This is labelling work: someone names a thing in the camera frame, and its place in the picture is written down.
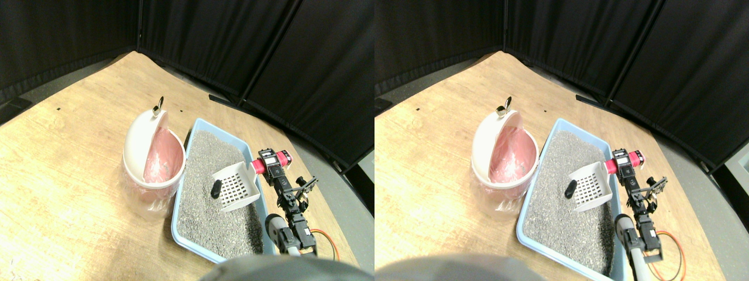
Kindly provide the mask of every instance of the metal clip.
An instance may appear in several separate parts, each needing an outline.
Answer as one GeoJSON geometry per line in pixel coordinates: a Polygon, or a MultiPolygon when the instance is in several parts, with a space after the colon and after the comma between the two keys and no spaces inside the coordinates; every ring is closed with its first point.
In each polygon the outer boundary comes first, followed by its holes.
{"type": "Polygon", "coordinates": [[[497,115],[500,116],[500,118],[505,117],[507,112],[510,110],[510,101],[512,101],[512,97],[507,97],[507,100],[505,101],[505,105],[499,106],[497,107],[496,110],[494,110],[497,113],[497,115]]]}
{"type": "Polygon", "coordinates": [[[161,113],[161,105],[164,103],[164,97],[161,97],[159,99],[159,104],[154,106],[154,109],[151,110],[154,113],[154,117],[159,116],[159,113],[161,113]]]}

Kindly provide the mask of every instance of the gray floor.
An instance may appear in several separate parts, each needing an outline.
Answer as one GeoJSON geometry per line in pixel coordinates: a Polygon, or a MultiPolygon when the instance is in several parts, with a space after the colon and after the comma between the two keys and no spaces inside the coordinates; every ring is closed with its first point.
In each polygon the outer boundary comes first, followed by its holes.
{"type": "MultiPolygon", "coordinates": [[[[476,59],[464,61],[437,71],[393,89],[380,97],[394,104],[400,103],[419,91],[462,71],[475,61],[476,59]]],[[[590,94],[581,91],[552,73],[538,67],[531,67],[531,70],[576,94],[593,99],[590,94]]],[[[676,177],[689,198],[694,212],[697,213],[697,219],[705,231],[726,279],[749,280],[749,232],[742,225],[739,216],[730,207],[717,184],[702,172],[700,167],[681,147],[657,133],[653,134],[668,163],[676,173],[676,177]]]]}
{"type": "MultiPolygon", "coordinates": [[[[96,73],[104,68],[111,59],[97,62],[96,64],[84,67],[80,70],[69,73],[65,76],[50,81],[44,85],[34,88],[20,97],[30,100],[34,104],[52,96],[54,93],[72,85],[79,80],[96,73]]],[[[190,79],[180,71],[171,67],[164,67],[164,70],[170,74],[200,88],[208,93],[218,97],[211,88],[201,84],[198,81],[190,79]]],[[[321,156],[311,144],[294,136],[289,136],[291,144],[300,154],[299,157],[304,159],[307,169],[312,175],[319,179],[317,192],[322,192],[325,200],[330,206],[330,210],[336,217],[341,230],[348,240],[354,256],[357,258],[361,268],[369,273],[375,272],[375,219],[367,211],[364,204],[359,200],[357,195],[352,191],[348,181],[338,175],[336,170],[321,156]]],[[[374,154],[370,154],[364,160],[362,167],[368,175],[374,177],[374,154]]]]}

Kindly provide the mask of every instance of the gray litter granules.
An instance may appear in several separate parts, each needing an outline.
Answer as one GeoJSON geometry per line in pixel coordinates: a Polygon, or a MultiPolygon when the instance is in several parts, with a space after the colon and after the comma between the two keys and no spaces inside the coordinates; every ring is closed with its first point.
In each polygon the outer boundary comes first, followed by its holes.
{"type": "Polygon", "coordinates": [[[193,131],[185,164],[177,231],[227,259],[263,253],[263,230],[255,203],[221,212],[220,199],[210,197],[211,175],[244,161],[242,151],[203,130],[193,131]]]}
{"type": "Polygon", "coordinates": [[[530,197],[523,232],[546,247],[605,276],[611,272],[614,225],[610,202],[575,212],[564,191],[577,169],[604,161],[601,149],[573,133],[559,131],[546,155],[530,197]]]}

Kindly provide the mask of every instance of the orange cable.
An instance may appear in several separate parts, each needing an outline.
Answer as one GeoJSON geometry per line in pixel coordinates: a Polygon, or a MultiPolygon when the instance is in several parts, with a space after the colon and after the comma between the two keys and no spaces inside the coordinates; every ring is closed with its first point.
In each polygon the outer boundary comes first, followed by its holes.
{"type": "MultiPolygon", "coordinates": [[[[679,251],[682,252],[682,259],[684,259],[684,275],[682,275],[682,278],[680,280],[684,281],[684,278],[686,278],[687,276],[687,256],[684,254],[684,249],[682,248],[682,244],[679,243],[679,240],[676,240],[676,237],[670,234],[669,232],[666,232],[663,230],[656,232],[656,234],[661,234],[661,233],[671,237],[673,241],[676,242],[676,246],[679,247],[679,251]]],[[[653,269],[655,269],[655,272],[658,274],[658,278],[661,278],[661,280],[665,280],[665,278],[661,276],[661,272],[658,271],[658,268],[655,266],[655,264],[653,264],[653,269]]]]}
{"type": "Polygon", "coordinates": [[[333,245],[333,250],[335,251],[335,252],[333,252],[333,260],[336,260],[336,257],[338,257],[338,261],[339,262],[341,261],[341,254],[338,253],[338,247],[336,246],[336,243],[333,242],[333,239],[330,238],[330,235],[328,235],[327,233],[325,233],[324,231],[322,231],[320,229],[310,229],[310,232],[312,232],[312,233],[314,233],[314,232],[320,232],[322,235],[325,235],[325,238],[327,238],[327,240],[330,241],[330,244],[333,245]]]}

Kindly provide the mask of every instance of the black object in litter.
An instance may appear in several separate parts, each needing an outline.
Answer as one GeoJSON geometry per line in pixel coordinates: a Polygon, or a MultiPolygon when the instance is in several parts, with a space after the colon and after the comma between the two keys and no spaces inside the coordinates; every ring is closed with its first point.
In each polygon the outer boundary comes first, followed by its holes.
{"type": "Polygon", "coordinates": [[[564,191],[564,196],[567,197],[567,199],[572,198],[572,194],[574,194],[574,189],[577,188],[577,181],[572,180],[569,182],[569,186],[567,186],[567,190],[564,191]]]}
{"type": "Polygon", "coordinates": [[[216,180],[213,183],[213,189],[210,190],[210,197],[217,199],[219,194],[221,194],[221,180],[216,180]]]}

